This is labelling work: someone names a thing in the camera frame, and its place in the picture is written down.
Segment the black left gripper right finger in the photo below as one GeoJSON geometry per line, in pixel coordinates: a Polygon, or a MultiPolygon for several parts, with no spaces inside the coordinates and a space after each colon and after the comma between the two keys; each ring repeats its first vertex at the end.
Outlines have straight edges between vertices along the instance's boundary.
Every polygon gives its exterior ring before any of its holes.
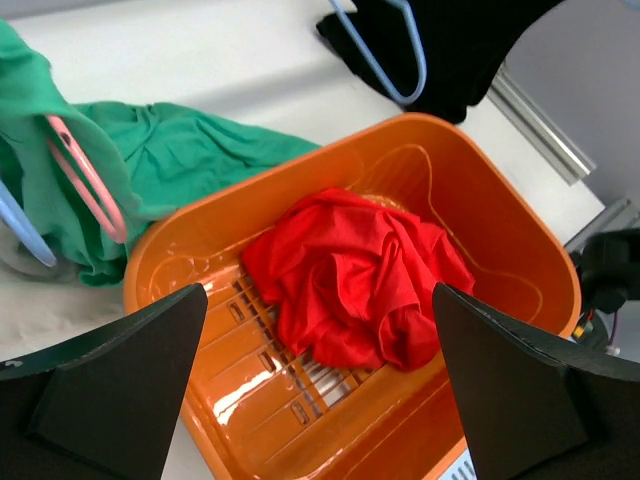
{"type": "Polygon", "coordinates": [[[639,366],[514,319],[445,284],[446,369],[480,479],[636,479],[639,366]]]}

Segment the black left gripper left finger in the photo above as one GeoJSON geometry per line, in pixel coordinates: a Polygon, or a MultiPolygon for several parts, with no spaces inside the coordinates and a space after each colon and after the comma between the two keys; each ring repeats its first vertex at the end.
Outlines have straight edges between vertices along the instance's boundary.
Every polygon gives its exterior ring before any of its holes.
{"type": "Polygon", "coordinates": [[[160,478],[207,305],[191,284],[2,362],[2,478],[160,478]]]}

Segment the red tank top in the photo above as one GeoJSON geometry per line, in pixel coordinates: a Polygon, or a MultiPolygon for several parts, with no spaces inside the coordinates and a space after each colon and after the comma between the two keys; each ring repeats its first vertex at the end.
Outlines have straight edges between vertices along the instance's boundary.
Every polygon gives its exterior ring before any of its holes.
{"type": "Polygon", "coordinates": [[[341,189],[299,201],[241,259],[279,310],[279,340],[329,367],[425,366],[439,350],[436,285],[475,285],[443,228],[341,189]]]}

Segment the black tank top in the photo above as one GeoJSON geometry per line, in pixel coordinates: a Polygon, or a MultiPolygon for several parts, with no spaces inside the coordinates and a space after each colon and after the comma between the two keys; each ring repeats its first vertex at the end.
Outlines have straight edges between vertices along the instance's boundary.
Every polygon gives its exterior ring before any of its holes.
{"type": "MultiPolygon", "coordinates": [[[[415,0],[410,6],[424,49],[427,78],[407,105],[452,124],[477,105],[522,34],[556,0],[415,0]]],[[[414,53],[400,11],[384,1],[358,1],[348,15],[397,90],[411,93],[418,79],[414,53]]]]}

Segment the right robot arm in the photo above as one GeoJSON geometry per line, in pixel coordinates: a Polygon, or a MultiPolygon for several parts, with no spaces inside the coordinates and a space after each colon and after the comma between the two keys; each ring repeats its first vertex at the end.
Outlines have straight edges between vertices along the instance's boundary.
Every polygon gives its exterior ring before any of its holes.
{"type": "Polygon", "coordinates": [[[590,236],[570,258],[578,275],[581,311],[578,326],[591,323],[596,314],[612,315],[605,351],[616,355],[618,313],[628,301],[639,300],[639,229],[599,232],[590,236]]]}

